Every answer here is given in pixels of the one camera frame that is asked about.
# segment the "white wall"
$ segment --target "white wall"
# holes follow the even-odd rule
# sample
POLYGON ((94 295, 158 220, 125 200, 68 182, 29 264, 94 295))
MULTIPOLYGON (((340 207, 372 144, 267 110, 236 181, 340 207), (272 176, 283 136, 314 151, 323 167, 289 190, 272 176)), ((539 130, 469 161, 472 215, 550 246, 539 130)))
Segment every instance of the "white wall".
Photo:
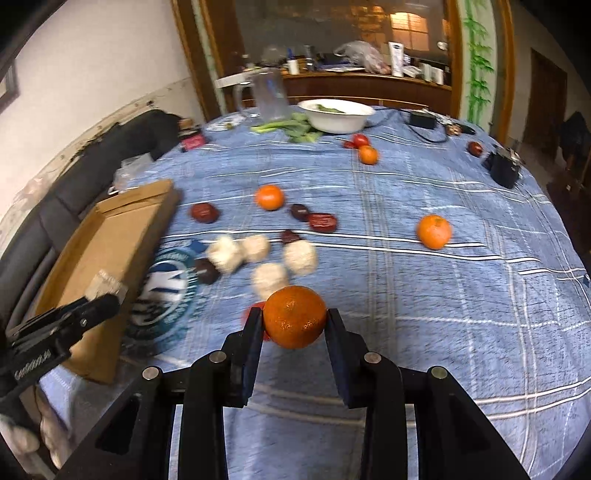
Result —
MULTIPOLYGON (((16 67, 21 94, 0 113, 0 216, 83 132, 189 77, 169 0, 67 0, 30 38, 16 67)), ((201 121, 196 95, 186 91, 201 121)))
POLYGON ((517 140, 523 138, 530 102, 532 48, 552 60, 568 75, 565 119, 578 110, 585 117, 587 125, 591 127, 591 96, 566 53, 550 32, 518 0, 511 0, 511 9, 515 29, 516 71, 515 99, 509 136, 517 140))

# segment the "printed logo on tablecloth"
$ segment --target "printed logo on tablecloth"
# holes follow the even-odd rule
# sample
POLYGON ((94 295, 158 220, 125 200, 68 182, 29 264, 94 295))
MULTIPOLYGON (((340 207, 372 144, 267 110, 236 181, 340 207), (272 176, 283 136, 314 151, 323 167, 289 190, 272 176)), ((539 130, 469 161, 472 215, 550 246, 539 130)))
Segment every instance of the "printed logo on tablecloth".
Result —
POLYGON ((152 356, 184 339, 189 319, 203 303, 193 267, 205 249, 195 240, 162 245, 132 307, 124 337, 125 353, 152 356))

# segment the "bamboo painting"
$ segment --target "bamboo painting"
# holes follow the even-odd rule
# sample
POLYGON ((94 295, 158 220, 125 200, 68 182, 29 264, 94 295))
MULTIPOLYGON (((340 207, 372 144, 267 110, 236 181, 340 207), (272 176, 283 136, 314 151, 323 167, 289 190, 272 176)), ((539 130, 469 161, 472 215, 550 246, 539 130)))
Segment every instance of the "bamboo painting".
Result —
POLYGON ((468 99, 468 121, 480 125, 484 107, 491 102, 491 91, 488 88, 486 78, 493 73, 489 57, 492 48, 486 45, 489 36, 484 25, 475 17, 486 9, 486 0, 464 0, 466 5, 466 18, 464 27, 468 31, 468 47, 470 51, 470 87, 468 99))

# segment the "black cable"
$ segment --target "black cable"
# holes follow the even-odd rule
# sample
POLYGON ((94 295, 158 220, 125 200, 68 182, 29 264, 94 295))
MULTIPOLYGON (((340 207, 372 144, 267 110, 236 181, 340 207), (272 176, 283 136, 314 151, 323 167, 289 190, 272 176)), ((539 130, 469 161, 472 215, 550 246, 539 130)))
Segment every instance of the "black cable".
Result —
POLYGON ((395 114, 396 112, 398 112, 398 110, 396 109, 391 109, 391 112, 389 112, 387 115, 384 115, 384 118, 382 118, 378 123, 370 125, 369 122, 367 125, 365 125, 365 128, 373 128, 373 127, 379 127, 380 125, 382 125, 383 123, 385 123, 386 121, 389 121, 393 114, 395 114))
POLYGON ((423 134, 420 134, 419 132, 417 132, 417 131, 414 129, 414 127, 413 127, 411 124, 409 124, 408 122, 404 122, 404 123, 406 123, 406 124, 408 125, 409 129, 410 129, 410 130, 412 130, 412 132, 413 132, 413 133, 414 133, 416 136, 418 136, 418 137, 422 138, 422 139, 423 139, 425 142, 429 142, 429 143, 435 143, 435 144, 441 144, 441 143, 445 143, 445 142, 447 142, 447 141, 449 140, 449 137, 447 136, 447 134, 445 134, 445 137, 444 137, 444 138, 442 138, 441 140, 431 140, 430 138, 427 138, 427 137, 425 137, 423 134))

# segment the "tangerine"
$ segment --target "tangerine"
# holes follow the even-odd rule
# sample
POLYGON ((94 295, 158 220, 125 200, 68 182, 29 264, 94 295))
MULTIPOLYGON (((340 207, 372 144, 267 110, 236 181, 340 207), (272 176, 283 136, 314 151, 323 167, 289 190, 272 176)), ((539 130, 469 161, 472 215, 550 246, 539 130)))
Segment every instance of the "tangerine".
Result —
POLYGON ((375 165, 378 162, 379 154, 374 147, 362 145, 359 147, 359 161, 366 165, 375 165))
POLYGON ((263 185, 256 191, 255 202, 265 210, 277 210, 283 207, 285 195, 277 185, 263 185))
POLYGON ((314 290, 290 285, 277 290, 263 307, 265 331, 284 348, 304 348, 326 324, 326 305, 314 290))
POLYGON ((427 215, 417 225, 418 239, 425 247, 433 250, 445 247, 452 233, 452 226, 439 215, 427 215))

